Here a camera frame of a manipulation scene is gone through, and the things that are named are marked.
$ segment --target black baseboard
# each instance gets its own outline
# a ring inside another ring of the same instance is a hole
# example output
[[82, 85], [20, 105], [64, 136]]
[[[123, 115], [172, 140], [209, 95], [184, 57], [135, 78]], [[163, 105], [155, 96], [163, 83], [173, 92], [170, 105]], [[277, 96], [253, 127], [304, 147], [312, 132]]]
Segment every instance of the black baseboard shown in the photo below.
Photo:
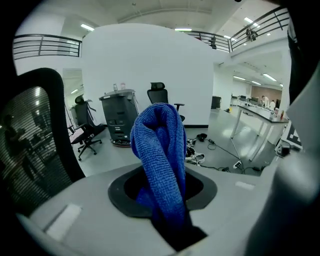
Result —
[[208, 128], [208, 124], [185, 124], [184, 128]]

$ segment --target towel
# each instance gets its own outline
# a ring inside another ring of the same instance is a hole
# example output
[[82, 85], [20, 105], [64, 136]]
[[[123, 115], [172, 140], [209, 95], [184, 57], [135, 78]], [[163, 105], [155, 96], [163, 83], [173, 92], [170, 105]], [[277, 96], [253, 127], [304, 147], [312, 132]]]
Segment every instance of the towel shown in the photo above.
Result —
[[152, 104], [136, 118], [130, 137], [132, 151], [141, 159], [148, 181], [136, 201], [152, 208], [153, 221], [172, 230], [182, 229], [187, 137], [178, 111], [170, 104]]

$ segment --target gray floor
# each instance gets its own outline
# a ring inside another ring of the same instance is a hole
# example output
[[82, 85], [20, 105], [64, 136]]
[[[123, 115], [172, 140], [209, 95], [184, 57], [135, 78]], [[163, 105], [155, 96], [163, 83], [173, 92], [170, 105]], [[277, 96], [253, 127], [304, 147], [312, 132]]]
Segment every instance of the gray floor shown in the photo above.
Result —
[[[219, 109], [212, 109], [209, 119], [209, 128], [187, 128], [186, 134], [189, 139], [194, 139], [198, 134], [205, 133], [207, 138], [213, 140], [217, 145], [225, 150], [237, 155], [230, 135], [235, 125], [236, 118]], [[86, 176], [107, 172], [123, 166], [140, 163], [140, 160], [133, 154], [131, 148], [116, 147], [110, 143], [110, 134], [108, 129], [95, 137], [101, 139], [102, 144], [95, 144], [93, 147], [97, 151], [97, 155], [93, 155], [91, 150], [87, 149], [81, 156], [82, 161], [79, 162]], [[233, 142], [239, 153], [239, 156], [244, 164], [244, 167], [261, 167], [268, 166], [275, 156], [274, 146], [267, 142], [260, 153], [251, 162], [249, 161], [249, 153], [254, 150], [254, 143], [260, 142], [261, 137], [257, 136], [257, 132], [247, 126], [245, 123], [239, 123], [237, 134]], [[78, 156], [77, 148], [79, 145], [74, 145], [73, 150]], [[208, 167], [229, 167], [233, 173], [241, 173], [240, 169], [233, 169], [232, 166], [238, 161], [234, 156], [228, 154], [220, 148], [209, 150], [208, 142], [197, 141], [194, 149], [198, 153], [205, 154], [205, 162], [202, 164]], [[260, 172], [252, 169], [245, 171], [247, 175], [260, 176]]]

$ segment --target railing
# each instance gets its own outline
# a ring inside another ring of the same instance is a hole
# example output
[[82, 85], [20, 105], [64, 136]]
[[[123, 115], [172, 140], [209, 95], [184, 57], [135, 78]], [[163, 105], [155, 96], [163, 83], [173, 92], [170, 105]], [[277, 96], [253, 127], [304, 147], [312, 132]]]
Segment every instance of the railing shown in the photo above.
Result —
[[278, 7], [267, 12], [231, 37], [231, 51], [247, 42], [255, 41], [263, 35], [267, 36], [274, 30], [284, 30], [284, 27], [289, 24], [289, 19], [289, 12], [284, 7]]
[[36, 56], [80, 57], [82, 41], [50, 34], [23, 34], [14, 37], [15, 60]]
[[228, 53], [231, 52], [230, 41], [222, 35], [194, 30], [184, 33], [206, 43], [211, 46], [212, 49], [222, 50]]

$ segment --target power strip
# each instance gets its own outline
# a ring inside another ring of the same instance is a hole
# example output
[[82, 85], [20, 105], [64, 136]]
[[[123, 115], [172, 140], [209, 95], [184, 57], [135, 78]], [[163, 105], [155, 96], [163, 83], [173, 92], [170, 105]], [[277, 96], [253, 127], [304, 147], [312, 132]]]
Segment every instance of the power strip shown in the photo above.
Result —
[[240, 165], [242, 165], [241, 161], [239, 160], [238, 162], [236, 162], [234, 165], [233, 165], [233, 169], [237, 169]]

